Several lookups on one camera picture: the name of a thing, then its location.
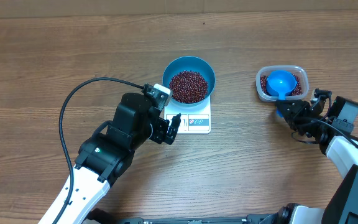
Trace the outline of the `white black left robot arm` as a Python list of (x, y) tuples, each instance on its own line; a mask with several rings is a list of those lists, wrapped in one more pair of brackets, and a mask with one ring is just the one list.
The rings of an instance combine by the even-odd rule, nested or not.
[(72, 174), (40, 222), (82, 223), (147, 139), (172, 144), (180, 115), (173, 121), (160, 117), (170, 98), (160, 90), (124, 94), (113, 120), (101, 124), (80, 146)]

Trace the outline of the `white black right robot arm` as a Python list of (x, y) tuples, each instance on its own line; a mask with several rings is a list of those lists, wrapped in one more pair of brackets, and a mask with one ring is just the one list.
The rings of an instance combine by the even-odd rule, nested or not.
[(323, 102), (319, 98), (312, 102), (278, 100), (275, 106), (292, 130), (314, 138), (342, 182), (326, 208), (289, 203), (265, 223), (358, 223), (358, 138), (351, 134), (358, 103), (337, 96), (326, 117), (320, 115)]

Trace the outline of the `blue plastic measuring scoop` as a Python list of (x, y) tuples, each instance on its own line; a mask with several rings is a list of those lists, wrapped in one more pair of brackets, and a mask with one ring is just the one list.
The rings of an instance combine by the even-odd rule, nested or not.
[(275, 70), (267, 77), (266, 89), (271, 96), (285, 100), (298, 84), (295, 77), (286, 70)]

